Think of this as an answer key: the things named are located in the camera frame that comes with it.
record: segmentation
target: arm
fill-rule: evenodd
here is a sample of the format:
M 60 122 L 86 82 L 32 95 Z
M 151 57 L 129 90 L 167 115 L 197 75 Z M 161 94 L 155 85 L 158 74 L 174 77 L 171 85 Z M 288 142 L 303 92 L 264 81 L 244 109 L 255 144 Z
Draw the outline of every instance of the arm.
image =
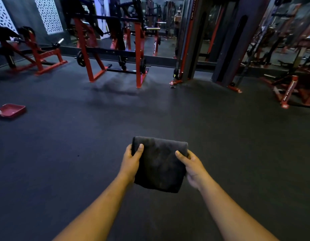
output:
M 144 146 L 141 144 L 132 156 L 131 145 L 126 148 L 119 174 L 115 180 L 54 241 L 104 241 L 107 239 L 127 187 L 134 182 L 143 150 Z
M 225 193 L 191 151 L 188 153 L 188 158 L 178 151 L 176 156 L 185 164 L 190 185 L 200 191 L 224 240 L 278 240 Z

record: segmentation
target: black towel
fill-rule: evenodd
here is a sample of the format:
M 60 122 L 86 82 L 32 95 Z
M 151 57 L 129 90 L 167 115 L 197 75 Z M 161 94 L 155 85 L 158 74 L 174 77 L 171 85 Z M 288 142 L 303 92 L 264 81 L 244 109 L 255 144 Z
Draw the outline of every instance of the black towel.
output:
M 144 145 L 135 183 L 147 189 L 177 193 L 186 174 L 185 165 L 175 151 L 187 156 L 188 143 L 137 136 L 133 138 L 131 154 Z

